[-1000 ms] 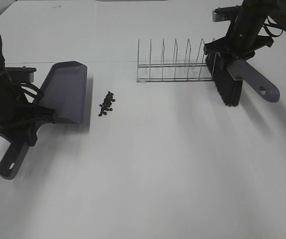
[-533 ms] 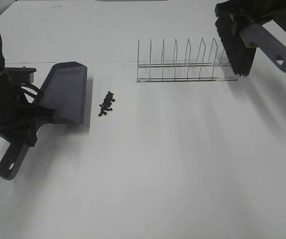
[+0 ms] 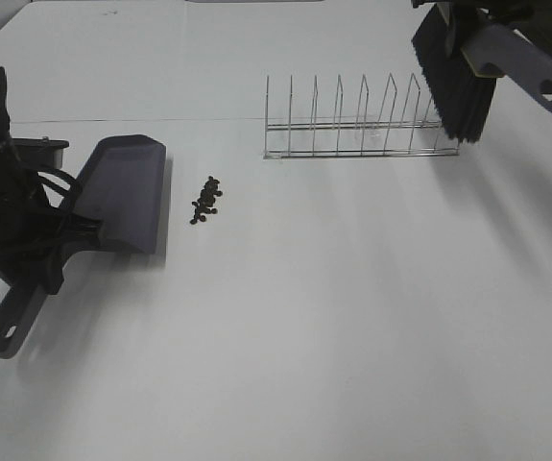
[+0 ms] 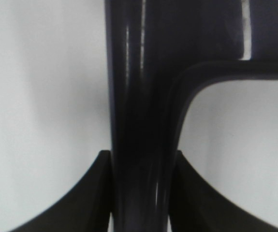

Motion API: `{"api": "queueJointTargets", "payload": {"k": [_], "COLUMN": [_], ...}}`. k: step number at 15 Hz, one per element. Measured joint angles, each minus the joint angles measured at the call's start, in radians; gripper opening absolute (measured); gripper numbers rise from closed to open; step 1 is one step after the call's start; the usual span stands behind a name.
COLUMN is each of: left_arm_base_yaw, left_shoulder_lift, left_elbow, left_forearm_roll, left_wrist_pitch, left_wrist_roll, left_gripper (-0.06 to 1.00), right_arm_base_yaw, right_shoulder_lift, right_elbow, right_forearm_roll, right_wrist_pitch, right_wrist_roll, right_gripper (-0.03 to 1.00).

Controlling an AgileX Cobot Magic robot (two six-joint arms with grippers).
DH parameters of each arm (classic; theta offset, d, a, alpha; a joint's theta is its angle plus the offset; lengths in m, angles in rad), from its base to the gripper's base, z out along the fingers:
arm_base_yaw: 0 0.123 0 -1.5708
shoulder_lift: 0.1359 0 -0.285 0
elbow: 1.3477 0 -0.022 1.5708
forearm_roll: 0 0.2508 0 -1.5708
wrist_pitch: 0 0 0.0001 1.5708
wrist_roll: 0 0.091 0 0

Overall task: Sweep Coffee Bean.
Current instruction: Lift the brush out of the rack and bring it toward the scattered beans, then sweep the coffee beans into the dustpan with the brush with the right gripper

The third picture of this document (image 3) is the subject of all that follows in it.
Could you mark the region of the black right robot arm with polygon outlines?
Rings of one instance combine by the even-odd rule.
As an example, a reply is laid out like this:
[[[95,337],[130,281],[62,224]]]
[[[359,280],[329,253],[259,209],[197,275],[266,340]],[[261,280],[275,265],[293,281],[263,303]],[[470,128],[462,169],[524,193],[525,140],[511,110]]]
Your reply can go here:
[[[552,85],[552,1],[414,1],[428,12],[412,36],[430,84]]]

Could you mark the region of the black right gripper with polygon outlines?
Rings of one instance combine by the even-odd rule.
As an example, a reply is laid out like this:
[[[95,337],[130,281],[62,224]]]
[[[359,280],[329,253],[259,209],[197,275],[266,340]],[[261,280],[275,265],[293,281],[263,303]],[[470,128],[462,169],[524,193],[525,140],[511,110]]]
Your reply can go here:
[[[535,14],[533,1],[478,1],[478,0],[413,0],[414,9],[424,5],[438,5],[444,9],[446,21],[446,36],[444,52],[448,58],[456,52],[457,48],[457,19],[456,11],[475,11],[487,19],[502,24],[515,23],[531,19]]]

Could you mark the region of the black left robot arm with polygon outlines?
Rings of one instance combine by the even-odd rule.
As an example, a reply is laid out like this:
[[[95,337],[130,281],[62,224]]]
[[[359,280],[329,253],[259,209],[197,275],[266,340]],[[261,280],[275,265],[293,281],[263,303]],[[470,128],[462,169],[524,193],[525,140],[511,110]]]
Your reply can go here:
[[[63,282],[62,246],[96,242],[100,223],[74,213],[83,191],[77,179],[20,157],[10,135],[7,89],[0,66],[0,272],[11,280],[28,275],[56,294]]]

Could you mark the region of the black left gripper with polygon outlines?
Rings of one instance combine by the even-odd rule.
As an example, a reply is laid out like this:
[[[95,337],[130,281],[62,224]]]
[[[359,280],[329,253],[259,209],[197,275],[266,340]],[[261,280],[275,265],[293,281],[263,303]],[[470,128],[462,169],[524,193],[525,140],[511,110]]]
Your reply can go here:
[[[68,173],[24,162],[0,165],[0,276],[27,275],[59,293],[67,244],[100,245],[103,221],[74,211],[83,186]]]

